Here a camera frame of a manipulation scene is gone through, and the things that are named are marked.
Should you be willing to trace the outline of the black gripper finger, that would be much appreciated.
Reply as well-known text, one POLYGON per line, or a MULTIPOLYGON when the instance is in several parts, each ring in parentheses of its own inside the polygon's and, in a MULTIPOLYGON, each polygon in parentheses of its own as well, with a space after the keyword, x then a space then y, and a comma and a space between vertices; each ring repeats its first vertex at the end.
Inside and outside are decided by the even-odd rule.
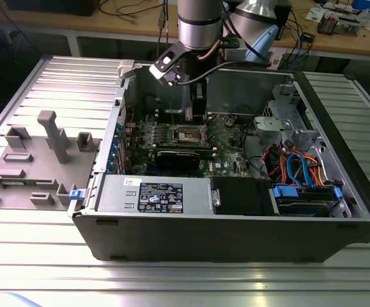
POLYGON ((193 121, 200 123, 206 114, 207 84, 199 81, 190 85, 190 100, 192 103, 193 121))

